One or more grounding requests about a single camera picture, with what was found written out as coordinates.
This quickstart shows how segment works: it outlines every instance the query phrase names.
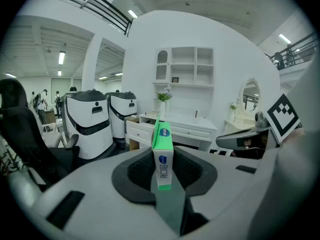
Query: metal railing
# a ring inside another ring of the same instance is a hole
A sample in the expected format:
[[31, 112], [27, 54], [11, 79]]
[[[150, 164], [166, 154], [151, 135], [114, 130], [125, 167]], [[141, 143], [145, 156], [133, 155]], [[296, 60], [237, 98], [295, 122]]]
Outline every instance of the metal railing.
[[120, 10], [109, 3], [107, 0], [68, 0], [69, 3], [79, 8], [93, 13], [99, 18], [107, 21], [112, 27], [119, 32], [128, 36], [132, 20], [125, 16]]
[[276, 52], [273, 56], [267, 56], [278, 70], [283, 70], [312, 59], [318, 48], [319, 39], [314, 32], [300, 41], [291, 44], [286, 49]]

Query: small plant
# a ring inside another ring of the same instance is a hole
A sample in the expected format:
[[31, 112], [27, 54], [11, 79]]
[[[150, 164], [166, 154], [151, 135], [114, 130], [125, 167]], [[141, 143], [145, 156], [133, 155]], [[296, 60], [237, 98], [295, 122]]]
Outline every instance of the small plant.
[[169, 87], [164, 88], [164, 93], [156, 93], [156, 98], [162, 102], [168, 101], [173, 97]]
[[231, 110], [237, 109], [237, 105], [235, 105], [234, 102], [231, 102], [231, 103], [230, 103], [230, 109], [231, 109]]

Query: column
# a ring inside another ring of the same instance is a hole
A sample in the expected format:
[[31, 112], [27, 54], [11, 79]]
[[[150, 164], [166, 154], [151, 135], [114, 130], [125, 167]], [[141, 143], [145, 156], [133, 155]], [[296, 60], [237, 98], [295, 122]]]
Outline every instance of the column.
[[102, 36], [95, 34], [88, 45], [88, 49], [86, 50], [82, 71], [82, 91], [92, 90], [94, 88], [96, 65], [101, 42]]

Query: ceiling light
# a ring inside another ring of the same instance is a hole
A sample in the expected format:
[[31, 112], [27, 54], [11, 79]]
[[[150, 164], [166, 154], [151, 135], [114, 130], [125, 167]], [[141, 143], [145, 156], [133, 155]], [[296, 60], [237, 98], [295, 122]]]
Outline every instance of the ceiling light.
[[128, 10], [128, 13], [130, 13], [134, 18], [138, 18], [138, 16], [132, 10]]
[[60, 51], [59, 52], [59, 61], [58, 63], [62, 65], [64, 63], [64, 58], [65, 58], [66, 52], [65, 51]]
[[13, 74], [10, 74], [10, 73], [5, 73], [7, 76], [9, 76], [9, 77], [12, 77], [12, 78], [16, 78], [16, 76], [15, 75], [13, 75]]
[[284, 41], [286, 41], [288, 44], [291, 44], [290, 40], [286, 38], [283, 34], [280, 34], [279, 37], [281, 37]]

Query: black chair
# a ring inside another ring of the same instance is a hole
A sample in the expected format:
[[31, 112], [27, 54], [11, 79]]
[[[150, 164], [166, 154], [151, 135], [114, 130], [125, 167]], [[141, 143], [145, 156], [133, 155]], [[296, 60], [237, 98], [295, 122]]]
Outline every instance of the black chair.
[[79, 136], [74, 134], [65, 148], [48, 148], [44, 143], [34, 114], [28, 108], [27, 96], [15, 79], [0, 80], [0, 131], [25, 166], [33, 168], [47, 187], [77, 168]]

